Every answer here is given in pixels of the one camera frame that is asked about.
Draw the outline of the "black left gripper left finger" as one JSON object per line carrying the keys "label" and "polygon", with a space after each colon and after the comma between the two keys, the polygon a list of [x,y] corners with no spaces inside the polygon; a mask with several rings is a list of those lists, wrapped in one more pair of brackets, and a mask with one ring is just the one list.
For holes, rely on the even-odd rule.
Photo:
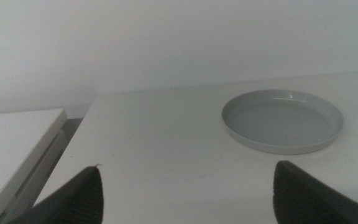
{"label": "black left gripper left finger", "polygon": [[101,174],[96,166],[90,166],[11,223],[101,224],[103,212]]}

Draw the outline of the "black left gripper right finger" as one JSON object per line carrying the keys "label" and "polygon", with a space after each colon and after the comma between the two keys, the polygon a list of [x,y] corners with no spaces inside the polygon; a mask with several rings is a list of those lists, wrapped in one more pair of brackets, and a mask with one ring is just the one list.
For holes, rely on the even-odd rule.
{"label": "black left gripper right finger", "polygon": [[273,177],[278,223],[358,224],[358,203],[290,161],[279,161]]}

